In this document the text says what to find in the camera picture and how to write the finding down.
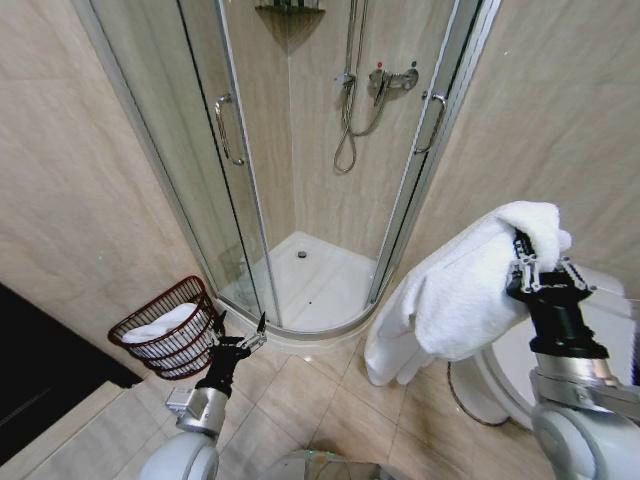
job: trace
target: shower hose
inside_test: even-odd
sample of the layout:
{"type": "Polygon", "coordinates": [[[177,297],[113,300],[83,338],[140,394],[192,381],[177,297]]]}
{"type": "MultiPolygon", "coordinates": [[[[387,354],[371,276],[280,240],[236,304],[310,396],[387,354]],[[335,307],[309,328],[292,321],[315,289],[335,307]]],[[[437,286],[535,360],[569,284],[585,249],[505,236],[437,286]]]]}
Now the shower hose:
{"type": "Polygon", "coordinates": [[[381,86],[380,86],[380,97],[377,103],[379,106],[373,116],[373,119],[369,123],[369,125],[361,131],[355,131],[351,125],[353,119],[353,106],[356,99],[356,94],[358,92],[358,73],[360,70],[360,58],[362,56],[362,39],[364,36],[364,27],[366,24],[367,18],[367,6],[368,0],[364,0],[363,8],[362,8],[362,18],[360,20],[360,36],[358,39],[358,56],[356,60],[356,71],[355,75],[351,75],[351,50],[352,50],[352,38],[353,38],[353,29],[355,27],[355,16],[358,8],[358,1],[351,0],[351,10],[349,14],[349,32],[347,37],[347,54],[346,54],[346,67],[345,67],[345,78],[351,77],[351,81],[347,81],[344,84],[344,101],[342,102],[341,109],[341,119],[342,119],[342,134],[340,136],[340,141],[338,142],[338,147],[333,155],[333,167],[340,172],[341,174],[349,173],[353,167],[356,165],[357,159],[357,150],[355,137],[364,137],[371,133],[378,124],[380,117],[382,116],[382,112],[384,110],[384,106],[386,103],[386,95],[387,90],[389,89],[389,83],[391,81],[391,76],[383,73],[381,86]],[[344,148],[345,141],[349,139],[349,144],[351,146],[351,162],[345,166],[340,166],[340,154],[344,148]]]}

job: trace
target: toilet base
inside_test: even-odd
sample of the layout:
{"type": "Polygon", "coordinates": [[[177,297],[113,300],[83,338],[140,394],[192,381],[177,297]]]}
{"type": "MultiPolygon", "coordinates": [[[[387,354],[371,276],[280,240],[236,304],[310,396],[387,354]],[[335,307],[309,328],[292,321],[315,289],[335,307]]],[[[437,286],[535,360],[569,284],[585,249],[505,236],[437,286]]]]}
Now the toilet base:
{"type": "Polygon", "coordinates": [[[449,362],[447,379],[458,406],[476,422],[497,427],[509,420],[509,414],[489,390],[473,358],[449,362]]]}

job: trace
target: shower enclosure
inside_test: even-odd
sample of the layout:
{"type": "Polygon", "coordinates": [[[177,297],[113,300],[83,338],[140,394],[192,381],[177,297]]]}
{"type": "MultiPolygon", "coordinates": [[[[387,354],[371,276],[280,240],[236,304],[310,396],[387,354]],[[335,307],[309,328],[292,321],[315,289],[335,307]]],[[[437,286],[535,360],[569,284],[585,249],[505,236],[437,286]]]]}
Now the shower enclosure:
{"type": "Polygon", "coordinates": [[[360,325],[499,2],[74,3],[216,296],[284,336],[360,325]]]}

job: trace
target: beige wall tile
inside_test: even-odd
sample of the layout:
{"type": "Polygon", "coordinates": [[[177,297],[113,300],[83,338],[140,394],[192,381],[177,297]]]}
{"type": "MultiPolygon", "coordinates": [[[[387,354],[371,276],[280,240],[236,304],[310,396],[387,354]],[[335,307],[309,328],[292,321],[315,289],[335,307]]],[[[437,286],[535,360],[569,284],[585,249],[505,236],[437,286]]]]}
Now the beige wall tile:
{"type": "Polygon", "coordinates": [[[503,2],[400,275],[491,209],[548,201],[569,255],[638,296],[639,9],[503,2]]]}
{"type": "MultiPolygon", "coordinates": [[[[291,140],[299,230],[375,258],[389,221],[452,2],[371,1],[353,126],[371,119],[367,75],[378,61],[404,72],[417,61],[420,81],[410,92],[392,92],[371,135],[356,139],[358,161],[347,175],[333,169],[341,132],[341,89],[348,2],[329,1],[318,20],[289,24],[291,140]],[[402,34],[398,34],[402,25],[402,34]]],[[[350,159],[345,145],[341,164],[350,159]]]]}
{"type": "Polygon", "coordinates": [[[252,2],[226,2],[238,90],[269,248],[295,230],[287,24],[252,2]]]}
{"type": "Polygon", "coordinates": [[[70,2],[0,10],[0,281],[144,374],[108,329],[199,268],[70,2]]]}

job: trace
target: white towel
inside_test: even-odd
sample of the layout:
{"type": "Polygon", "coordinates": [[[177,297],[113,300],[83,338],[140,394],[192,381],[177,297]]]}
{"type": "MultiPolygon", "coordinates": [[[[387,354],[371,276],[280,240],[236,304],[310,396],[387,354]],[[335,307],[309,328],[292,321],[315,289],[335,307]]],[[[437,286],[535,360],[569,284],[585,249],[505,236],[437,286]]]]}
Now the white towel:
{"type": "Polygon", "coordinates": [[[550,203],[509,203],[474,222],[411,270],[383,306],[365,348],[371,383],[406,384],[435,357],[467,358],[524,316],[524,304],[505,292],[515,228],[529,235],[541,271],[571,246],[550,203]]]}
{"type": "Polygon", "coordinates": [[[173,310],[161,315],[149,325],[132,328],[122,336],[125,343],[142,343],[161,337],[184,322],[197,308],[195,303],[182,303],[173,310]]]}

